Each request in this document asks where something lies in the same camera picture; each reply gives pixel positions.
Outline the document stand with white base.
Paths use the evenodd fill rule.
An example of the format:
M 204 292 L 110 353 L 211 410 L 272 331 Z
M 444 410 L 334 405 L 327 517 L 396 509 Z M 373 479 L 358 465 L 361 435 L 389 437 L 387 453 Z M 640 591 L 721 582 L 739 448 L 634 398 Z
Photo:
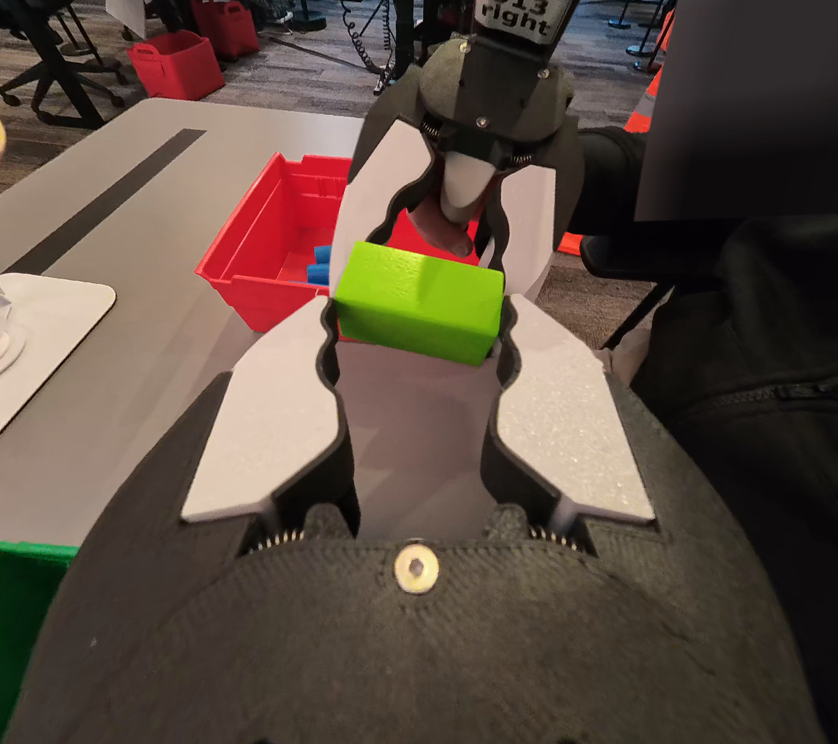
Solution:
M 48 276 L 87 236 L 85 214 L 114 183 L 94 142 L 79 142 L 2 194 L 1 428 L 5 431 L 116 305 L 89 279 Z

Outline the black office chair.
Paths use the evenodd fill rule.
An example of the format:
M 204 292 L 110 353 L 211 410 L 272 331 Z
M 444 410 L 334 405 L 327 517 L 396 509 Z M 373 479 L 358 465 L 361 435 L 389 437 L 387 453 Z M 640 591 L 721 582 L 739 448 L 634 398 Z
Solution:
M 114 90 L 92 79 L 112 75 L 127 85 L 121 63 L 105 59 L 76 15 L 76 0 L 1 0 L 1 27 L 26 41 L 38 62 L 2 84 L 2 101 L 17 108 L 14 91 L 34 84 L 30 107 L 39 121 L 56 126 L 97 130 L 105 121 L 89 98 L 89 91 L 121 109 L 125 101 Z

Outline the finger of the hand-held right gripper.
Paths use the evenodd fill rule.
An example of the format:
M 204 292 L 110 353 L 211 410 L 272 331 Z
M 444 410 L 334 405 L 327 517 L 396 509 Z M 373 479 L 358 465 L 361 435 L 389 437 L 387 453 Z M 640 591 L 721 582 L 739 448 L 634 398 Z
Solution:
M 399 214 L 427 194 L 433 152 L 416 127 L 394 121 L 344 190 L 330 259 L 330 295 L 336 296 L 356 243 L 384 245 Z
M 536 302 L 553 260 L 556 171 L 529 165 L 501 179 L 499 201 L 508 221 L 502 258 L 506 295 Z

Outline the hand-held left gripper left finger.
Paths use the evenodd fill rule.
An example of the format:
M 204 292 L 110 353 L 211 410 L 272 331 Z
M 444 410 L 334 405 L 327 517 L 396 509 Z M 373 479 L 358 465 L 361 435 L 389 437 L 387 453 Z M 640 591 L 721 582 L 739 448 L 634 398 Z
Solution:
M 254 515 L 266 532 L 302 529 L 309 509 L 338 508 L 351 535 L 361 510 L 343 400 L 336 389 L 337 307 L 316 296 L 236 362 L 180 517 Z

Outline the red storage bin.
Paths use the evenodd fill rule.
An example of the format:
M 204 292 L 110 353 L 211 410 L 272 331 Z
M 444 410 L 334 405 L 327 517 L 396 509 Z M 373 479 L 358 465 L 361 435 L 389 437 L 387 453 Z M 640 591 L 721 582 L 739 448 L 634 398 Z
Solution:
M 210 40 L 193 31 L 135 43 L 127 55 L 150 99 L 199 101 L 225 86 Z
M 216 58 L 236 62 L 260 51 L 252 15 L 239 1 L 190 0 L 201 36 L 213 47 Z

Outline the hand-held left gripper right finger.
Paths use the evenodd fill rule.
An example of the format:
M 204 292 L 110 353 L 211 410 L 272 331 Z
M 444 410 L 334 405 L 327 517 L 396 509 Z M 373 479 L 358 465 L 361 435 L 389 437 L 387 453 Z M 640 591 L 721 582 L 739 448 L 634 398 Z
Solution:
M 504 298 L 498 345 L 500 390 L 480 460 L 492 498 L 548 531 L 586 517 L 653 523 L 602 362 L 520 294 Z

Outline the green block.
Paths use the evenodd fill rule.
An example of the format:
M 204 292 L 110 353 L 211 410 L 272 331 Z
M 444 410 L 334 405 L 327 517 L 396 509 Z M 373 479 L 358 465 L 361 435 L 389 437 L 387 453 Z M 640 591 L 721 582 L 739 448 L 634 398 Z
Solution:
M 333 293 L 343 338 L 478 366 L 498 337 L 499 271 L 366 242 Z

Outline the person's right hand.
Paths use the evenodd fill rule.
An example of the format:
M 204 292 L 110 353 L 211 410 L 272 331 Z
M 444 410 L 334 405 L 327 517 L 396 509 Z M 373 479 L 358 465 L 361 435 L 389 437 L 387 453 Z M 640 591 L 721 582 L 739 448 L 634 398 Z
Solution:
M 427 194 L 408 215 L 416 232 L 430 246 L 457 258 L 466 258 L 473 253 L 474 242 L 467 231 L 468 223 L 449 220 L 443 213 L 438 194 Z

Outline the green plastic bin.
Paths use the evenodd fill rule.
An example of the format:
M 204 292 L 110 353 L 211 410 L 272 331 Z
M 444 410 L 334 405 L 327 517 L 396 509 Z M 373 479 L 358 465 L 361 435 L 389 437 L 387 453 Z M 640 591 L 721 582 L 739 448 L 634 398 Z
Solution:
M 1 732 L 13 714 L 46 613 L 78 547 L 1 543 Z

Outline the red plastic bin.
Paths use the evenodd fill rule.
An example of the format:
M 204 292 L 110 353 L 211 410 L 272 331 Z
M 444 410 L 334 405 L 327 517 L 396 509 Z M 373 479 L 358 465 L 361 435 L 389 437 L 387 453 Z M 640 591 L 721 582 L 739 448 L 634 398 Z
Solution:
M 348 159 L 275 154 L 216 236 L 196 269 L 254 331 L 265 332 L 315 296 L 327 279 L 308 267 L 332 243 L 347 186 Z

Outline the orange traffic cone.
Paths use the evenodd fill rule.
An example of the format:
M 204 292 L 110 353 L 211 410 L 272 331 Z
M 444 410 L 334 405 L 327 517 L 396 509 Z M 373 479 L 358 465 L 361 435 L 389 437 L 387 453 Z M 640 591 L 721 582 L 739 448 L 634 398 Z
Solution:
M 665 16 L 664 26 L 657 38 L 657 41 L 655 42 L 655 48 L 650 55 L 651 63 L 643 61 L 640 61 L 639 63 L 639 67 L 642 70 L 650 69 L 652 71 L 652 81 L 645 89 L 643 97 L 638 101 L 634 111 L 623 128 L 629 133 L 644 134 L 650 129 L 652 115 L 655 108 L 656 94 L 659 86 L 659 75 L 662 67 L 662 64 L 658 64 L 658 62 L 656 62 L 656 58 L 661 51 L 665 52 L 668 47 L 670 29 L 674 22 L 675 15 L 676 11 L 671 10 Z M 581 255 L 581 239 L 581 235 L 565 233 L 560 240 L 557 251 L 578 257 Z

